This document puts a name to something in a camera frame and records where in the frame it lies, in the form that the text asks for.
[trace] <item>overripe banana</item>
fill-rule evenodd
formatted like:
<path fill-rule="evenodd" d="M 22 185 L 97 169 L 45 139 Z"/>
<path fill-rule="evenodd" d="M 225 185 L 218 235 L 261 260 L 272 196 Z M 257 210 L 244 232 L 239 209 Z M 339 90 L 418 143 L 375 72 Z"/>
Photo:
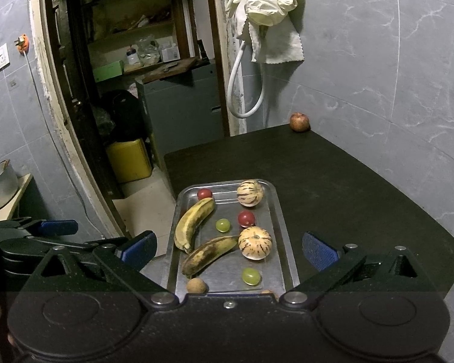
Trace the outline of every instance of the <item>overripe banana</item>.
<path fill-rule="evenodd" d="M 190 277 L 237 245 L 238 236 L 221 236 L 209 240 L 192 252 L 182 265 L 182 274 Z"/>
<path fill-rule="evenodd" d="M 213 198 L 201 199 L 189 208 L 180 218 L 175 229 L 175 246 L 186 253 L 191 253 L 193 251 L 191 240 L 195 229 L 212 213 L 214 208 L 215 201 Z"/>

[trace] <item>tile floor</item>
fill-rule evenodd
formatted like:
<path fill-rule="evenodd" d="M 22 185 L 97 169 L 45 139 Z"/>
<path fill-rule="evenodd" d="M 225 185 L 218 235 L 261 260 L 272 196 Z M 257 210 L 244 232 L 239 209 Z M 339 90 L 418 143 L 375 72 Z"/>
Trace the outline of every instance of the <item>tile floor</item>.
<path fill-rule="evenodd" d="M 157 166 L 149 178 L 122 185 L 125 199 L 114 205 L 133 236 L 152 230 L 158 241 L 156 256 L 166 253 L 175 199 L 167 185 L 165 174 Z"/>

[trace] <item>grape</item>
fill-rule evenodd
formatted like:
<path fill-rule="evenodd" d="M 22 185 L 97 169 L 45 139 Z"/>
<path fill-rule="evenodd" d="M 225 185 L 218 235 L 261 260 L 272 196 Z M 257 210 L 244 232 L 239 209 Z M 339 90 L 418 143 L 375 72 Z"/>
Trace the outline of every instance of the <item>grape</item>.
<path fill-rule="evenodd" d="M 255 215 L 251 211 L 244 210 L 237 216 L 237 221 L 242 228 L 248 228 L 255 225 Z"/>
<path fill-rule="evenodd" d="M 202 188 L 201 190 L 199 190 L 199 192 L 197 192 L 197 198 L 199 200 L 212 197 L 213 197 L 212 191 L 210 191 L 208 188 Z"/>
<path fill-rule="evenodd" d="M 228 232 L 230 229 L 230 221 L 227 218 L 221 218 L 215 223 L 215 227 L 219 232 Z"/>
<path fill-rule="evenodd" d="M 242 271 L 242 281 L 247 285 L 257 285 L 260 282 L 260 273 L 253 268 L 245 268 Z"/>

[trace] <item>light switch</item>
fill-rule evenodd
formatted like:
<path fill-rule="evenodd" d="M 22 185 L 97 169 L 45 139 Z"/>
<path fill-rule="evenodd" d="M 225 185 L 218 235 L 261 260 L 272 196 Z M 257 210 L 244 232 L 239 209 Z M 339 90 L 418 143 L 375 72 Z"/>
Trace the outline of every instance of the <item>light switch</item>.
<path fill-rule="evenodd" d="M 0 70 L 7 64 L 10 64 L 10 60 L 8 59 L 7 44 L 4 43 L 0 46 Z"/>

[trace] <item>cooking pot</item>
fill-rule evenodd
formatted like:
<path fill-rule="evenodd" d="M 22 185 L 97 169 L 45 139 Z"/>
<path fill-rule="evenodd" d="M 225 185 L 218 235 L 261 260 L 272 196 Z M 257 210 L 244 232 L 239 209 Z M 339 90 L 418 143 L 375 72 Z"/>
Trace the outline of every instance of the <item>cooking pot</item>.
<path fill-rule="evenodd" d="M 10 160 L 0 162 L 0 208 L 5 206 L 19 189 L 17 175 Z"/>

